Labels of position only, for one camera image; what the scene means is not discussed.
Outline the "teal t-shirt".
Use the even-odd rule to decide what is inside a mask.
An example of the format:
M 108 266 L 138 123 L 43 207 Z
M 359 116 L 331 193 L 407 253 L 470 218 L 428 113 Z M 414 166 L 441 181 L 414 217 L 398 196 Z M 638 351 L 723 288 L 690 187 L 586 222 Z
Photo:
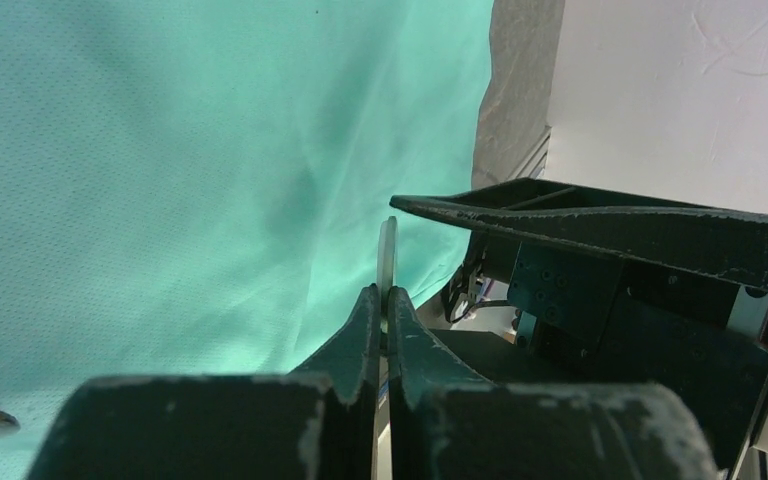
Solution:
M 0 479 L 113 374 L 288 369 L 470 185 L 489 1 L 0 1 Z

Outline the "yellow landscape brooch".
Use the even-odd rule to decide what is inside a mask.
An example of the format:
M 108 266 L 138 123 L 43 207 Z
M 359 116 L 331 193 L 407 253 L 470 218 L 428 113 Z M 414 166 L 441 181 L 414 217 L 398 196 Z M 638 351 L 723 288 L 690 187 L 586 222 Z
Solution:
M 382 222 L 379 231 L 376 268 L 376 285 L 382 305 L 386 304 L 388 294 L 395 282 L 397 233 L 398 222 L 395 216 L 390 216 Z

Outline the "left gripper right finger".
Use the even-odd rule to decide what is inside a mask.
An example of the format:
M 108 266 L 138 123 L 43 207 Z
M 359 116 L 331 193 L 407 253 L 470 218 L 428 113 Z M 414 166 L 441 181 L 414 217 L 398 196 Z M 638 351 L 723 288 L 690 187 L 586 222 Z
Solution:
M 388 295 L 397 479 L 714 479 L 700 426 L 664 386 L 498 384 Z

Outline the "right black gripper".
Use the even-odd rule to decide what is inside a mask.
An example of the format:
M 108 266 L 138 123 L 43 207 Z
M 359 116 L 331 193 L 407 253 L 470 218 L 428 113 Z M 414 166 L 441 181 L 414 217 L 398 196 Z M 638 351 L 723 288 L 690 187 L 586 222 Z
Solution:
M 741 466 L 768 413 L 768 214 L 532 178 L 389 204 L 492 236 L 631 259 L 491 240 L 481 270 L 507 282 L 512 331 L 462 323 L 441 340 L 502 383 L 661 384 L 696 417 L 717 467 Z

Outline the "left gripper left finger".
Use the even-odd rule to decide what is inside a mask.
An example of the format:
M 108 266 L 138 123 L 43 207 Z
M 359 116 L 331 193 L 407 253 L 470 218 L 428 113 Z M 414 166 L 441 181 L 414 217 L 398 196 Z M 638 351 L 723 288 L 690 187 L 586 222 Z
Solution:
M 129 375 L 81 385 L 32 479 L 368 479 L 380 294 L 287 374 Z

